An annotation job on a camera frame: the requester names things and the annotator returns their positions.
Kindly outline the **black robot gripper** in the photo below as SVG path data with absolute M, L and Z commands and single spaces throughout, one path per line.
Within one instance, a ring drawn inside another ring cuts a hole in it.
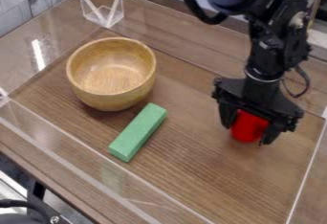
M 286 97 L 281 84 L 283 73 L 275 76 L 257 76 L 246 72 L 245 78 L 217 78 L 213 98 L 218 101 L 225 128 L 230 128 L 243 109 L 270 124 L 263 131 L 259 143 L 270 145 L 286 131 L 297 128 L 305 117 L 305 110 Z

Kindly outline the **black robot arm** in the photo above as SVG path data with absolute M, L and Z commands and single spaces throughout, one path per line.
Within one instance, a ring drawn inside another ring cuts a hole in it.
M 209 15 L 197 0 L 183 0 L 197 18 L 219 25 L 231 15 L 249 20 L 251 52 L 243 78 L 218 78 L 213 98 L 223 127 L 242 142 L 270 145 L 294 131 L 305 110 L 293 101 L 303 96 L 285 83 L 297 72 L 310 82 L 301 63 L 310 57 L 307 0 L 209 0 L 218 11 Z

